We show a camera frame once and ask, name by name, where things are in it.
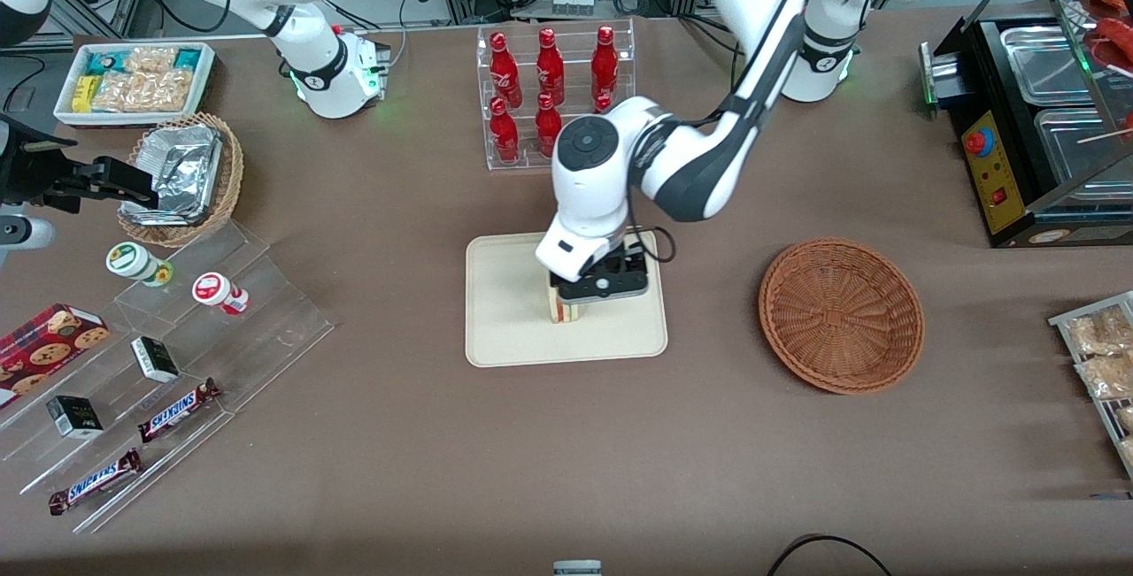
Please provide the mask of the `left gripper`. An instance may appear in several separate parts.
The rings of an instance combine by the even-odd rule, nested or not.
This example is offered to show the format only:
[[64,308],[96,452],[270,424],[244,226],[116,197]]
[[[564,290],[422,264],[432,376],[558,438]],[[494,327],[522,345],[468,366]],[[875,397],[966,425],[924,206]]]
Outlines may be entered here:
[[535,249],[542,266],[550,270],[551,288],[557,294],[566,290],[566,282],[577,282],[596,263],[622,246],[624,229],[599,232],[597,236],[572,232],[562,218],[554,218]]

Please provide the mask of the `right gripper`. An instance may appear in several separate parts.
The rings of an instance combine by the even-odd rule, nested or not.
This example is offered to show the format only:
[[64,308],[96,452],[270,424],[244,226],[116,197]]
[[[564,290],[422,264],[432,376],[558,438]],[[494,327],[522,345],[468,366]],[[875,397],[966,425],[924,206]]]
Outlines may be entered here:
[[[1,197],[3,204],[29,204],[53,207],[67,213],[80,213],[80,198],[57,193],[57,183],[73,177],[76,162],[62,150],[77,144],[70,138],[49,135],[8,115],[3,121],[3,156],[1,156]],[[96,156],[90,164],[90,185],[85,198],[129,202],[146,209],[157,209],[159,196],[152,188],[121,186],[112,183],[151,183],[152,173],[114,159]]]

